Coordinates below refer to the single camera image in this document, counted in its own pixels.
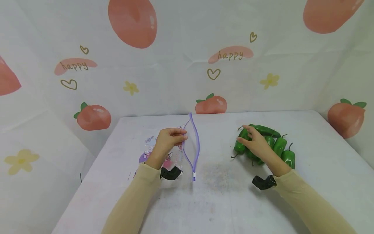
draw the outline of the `beige sleeve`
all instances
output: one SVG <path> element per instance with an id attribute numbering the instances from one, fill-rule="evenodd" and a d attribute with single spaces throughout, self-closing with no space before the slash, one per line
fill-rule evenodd
<path id="1" fill-rule="evenodd" d="M 117 201 L 101 234 L 137 234 L 151 197 L 161 185 L 160 170 L 140 164 L 136 176 Z"/>
<path id="2" fill-rule="evenodd" d="M 312 234 L 356 233 L 351 225 L 295 170 L 274 176 L 275 190 L 299 214 Z"/>

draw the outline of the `yellow flower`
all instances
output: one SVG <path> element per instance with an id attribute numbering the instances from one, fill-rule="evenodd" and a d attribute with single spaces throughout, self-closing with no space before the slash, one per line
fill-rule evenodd
<path id="1" fill-rule="evenodd" d="M 265 85 L 264 89 L 268 89 L 269 86 L 277 86 L 278 85 L 279 76 L 273 76 L 273 73 L 269 73 L 266 77 L 266 80 L 261 80 L 260 84 Z"/>
<path id="2" fill-rule="evenodd" d="M 27 172 L 33 170 L 31 166 L 31 162 L 38 160 L 39 155 L 31 154 L 31 151 L 28 149 L 23 149 L 18 152 L 17 156 L 8 156 L 4 159 L 4 162 L 12 165 L 9 169 L 9 175 L 15 175 L 19 172 L 19 170 L 24 169 Z"/>
<path id="3" fill-rule="evenodd" d="M 129 91 L 131 96 L 134 95 L 134 92 L 139 92 L 136 84 L 130 83 L 128 81 L 126 81 L 125 84 L 126 84 L 126 87 L 124 87 L 123 90 Z"/>

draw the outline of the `red fruit illustration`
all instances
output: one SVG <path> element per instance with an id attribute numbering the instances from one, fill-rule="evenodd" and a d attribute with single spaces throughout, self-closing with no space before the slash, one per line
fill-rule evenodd
<path id="1" fill-rule="evenodd" d="M 351 138 L 360 131 L 364 122 L 365 106 L 365 102 L 352 105 L 347 99 L 341 99 L 329 109 L 328 122 L 344 139 Z"/>
<path id="2" fill-rule="evenodd" d="M 152 45 L 157 18 L 149 0 L 110 0 L 108 14 L 114 32 L 124 43 L 139 49 Z"/>
<path id="3" fill-rule="evenodd" d="M 303 14 L 305 26 L 315 33 L 335 32 L 363 2 L 364 0 L 308 0 Z"/>
<path id="4" fill-rule="evenodd" d="M 196 101 L 196 114 L 223 114 L 227 109 L 227 102 L 221 96 L 208 95 L 205 100 Z"/>
<path id="5" fill-rule="evenodd" d="M 112 117 L 107 109 L 99 105 L 89 106 L 87 103 L 80 105 L 80 112 L 74 115 L 78 125 L 87 131 L 107 129 Z"/>
<path id="6" fill-rule="evenodd" d="M 0 96 L 12 93 L 19 88 L 21 88 L 21 83 L 0 57 Z"/>

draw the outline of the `green chili pepper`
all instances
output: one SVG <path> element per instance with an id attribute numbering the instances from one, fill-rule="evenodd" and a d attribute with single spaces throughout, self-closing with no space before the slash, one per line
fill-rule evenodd
<path id="1" fill-rule="evenodd" d="M 257 157 L 256 155 L 254 155 L 254 153 L 252 153 L 248 148 L 247 150 L 245 151 L 245 155 L 247 155 L 247 157 L 252 160 L 252 166 L 253 166 L 253 161 L 255 162 L 259 162 L 259 160 L 261 160 L 259 157 Z"/>
<path id="2" fill-rule="evenodd" d="M 287 140 L 284 139 L 283 137 L 286 136 L 287 134 L 284 134 L 281 138 L 278 138 L 273 146 L 273 151 L 275 152 L 278 157 L 282 156 L 282 153 L 284 151 L 284 148 L 286 148 L 287 145 Z"/>
<path id="3" fill-rule="evenodd" d="M 265 136 L 264 137 L 267 144 L 270 146 L 270 148 L 273 148 L 274 147 L 274 138 L 273 138 L 273 134 L 271 136 Z M 258 165 L 263 165 L 264 162 L 260 159 L 258 162 L 257 162 Z"/>
<path id="4" fill-rule="evenodd" d="M 264 126 L 260 126 L 260 125 L 253 125 L 253 124 L 250 124 L 250 126 L 254 127 L 263 136 L 273 136 L 274 138 L 280 138 L 281 137 L 280 133 L 275 131 L 274 129 L 264 127 Z"/>
<path id="5" fill-rule="evenodd" d="M 241 138 L 244 138 L 245 140 L 252 140 L 252 139 L 249 139 L 249 136 L 248 136 L 248 131 L 247 129 L 243 128 L 240 133 L 239 133 L 239 137 Z M 234 150 L 236 151 L 236 155 L 235 156 L 231 156 L 231 158 L 235 158 L 238 154 L 243 154 L 245 152 L 245 149 L 247 147 L 245 147 L 245 145 L 243 145 L 242 143 L 240 143 L 239 141 L 236 141 L 235 142 L 235 147 L 234 147 Z"/>
<path id="6" fill-rule="evenodd" d="M 296 159 L 296 156 L 295 156 L 295 153 L 290 151 L 290 147 L 291 147 L 292 143 L 289 145 L 288 147 L 288 150 L 286 151 L 283 151 L 282 153 L 282 156 L 281 156 L 281 159 L 291 168 L 291 169 L 295 169 L 295 159 Z"/>

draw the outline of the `white table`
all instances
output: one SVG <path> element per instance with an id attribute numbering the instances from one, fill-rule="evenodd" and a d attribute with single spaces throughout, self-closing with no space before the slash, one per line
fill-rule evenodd
<path id="1" fill-rule="evenodd" d="M 151 201 L 141 233 L 308 233 L 297 214 L 272 189 L 258 190 L 252 178 L 266 178 L 266 166 L 245 156 L 232 160 L 242 124 L 288 134 L 296 170 L 358 233 L 374 230 L 374 171 L 315 111 L 193 115 L 201 151 L 190 189 L 163 189 Z M 131 182 L 144 139 L 184 124 L 187 115 L 120 119 L 54 234 L 100 233 Z"/>

